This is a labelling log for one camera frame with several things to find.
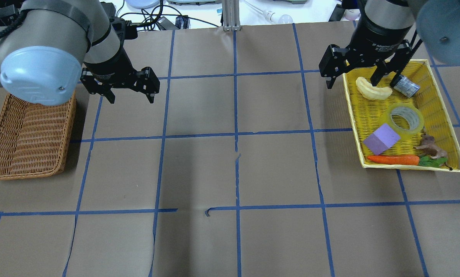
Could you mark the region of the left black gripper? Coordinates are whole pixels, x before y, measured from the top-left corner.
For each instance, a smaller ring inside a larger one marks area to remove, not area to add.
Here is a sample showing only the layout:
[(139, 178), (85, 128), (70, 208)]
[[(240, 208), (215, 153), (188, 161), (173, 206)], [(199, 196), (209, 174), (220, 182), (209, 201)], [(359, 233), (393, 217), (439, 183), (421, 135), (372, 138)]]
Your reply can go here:
[(112, 88), (137, 90), (146, 96), (149, 103), (154, 103), (155, 96), (160, 92), (160, 80), (151, 67), (134, 69), (125, 49), (118, 51), (106, 61), (84, 61), (80, 81), (91, 95), (99, 94), (109, 103), (115, 103)]

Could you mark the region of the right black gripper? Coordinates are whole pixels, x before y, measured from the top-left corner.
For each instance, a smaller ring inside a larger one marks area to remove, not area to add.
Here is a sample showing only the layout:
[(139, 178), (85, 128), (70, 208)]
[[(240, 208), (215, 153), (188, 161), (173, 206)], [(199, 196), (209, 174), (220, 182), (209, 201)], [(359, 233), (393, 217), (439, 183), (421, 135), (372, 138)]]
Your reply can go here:
[(391, 72), (401, 73), (412, 57), (412, 46), (405, 39), (412, 27), (385, 27), (368, 17), (359, 19), (346, 48), (329, 45), (318, 65), (327, 89), (332, 89), (336, 78), (355, 68), (376, 65), (370, 83), (377, 86)]

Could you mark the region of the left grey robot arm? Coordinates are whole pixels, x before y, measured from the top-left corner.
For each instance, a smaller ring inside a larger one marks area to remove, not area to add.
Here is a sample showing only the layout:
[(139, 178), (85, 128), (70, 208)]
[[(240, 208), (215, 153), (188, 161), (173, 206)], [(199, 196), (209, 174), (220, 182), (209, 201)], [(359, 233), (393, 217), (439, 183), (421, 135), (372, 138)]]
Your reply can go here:
[(0, 27), (0, 87), (26, 102), (61, 105), (78, 82), (115, 102), (112, 89), (143, 93), (154, 102), (160, 81), (150, 67), (136, 70), (124, 49), (131, 26), (115, 27), (98, 0), (26, 0)]

